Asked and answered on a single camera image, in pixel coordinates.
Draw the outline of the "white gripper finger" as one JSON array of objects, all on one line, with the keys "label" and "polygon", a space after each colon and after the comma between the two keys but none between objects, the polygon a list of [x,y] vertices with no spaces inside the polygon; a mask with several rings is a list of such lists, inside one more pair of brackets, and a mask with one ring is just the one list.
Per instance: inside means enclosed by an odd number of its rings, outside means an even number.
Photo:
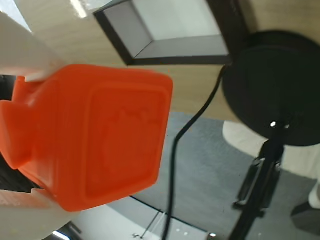
[{"label": "white gripper finger", "polygon": [[0,191],[0,238],[42,240],[78,216],[64,210],[45,190]]},{"label": "white gripper finger", "polygon": [[50,47],[0,13],[0,74],[42,81],[66,65]]}]

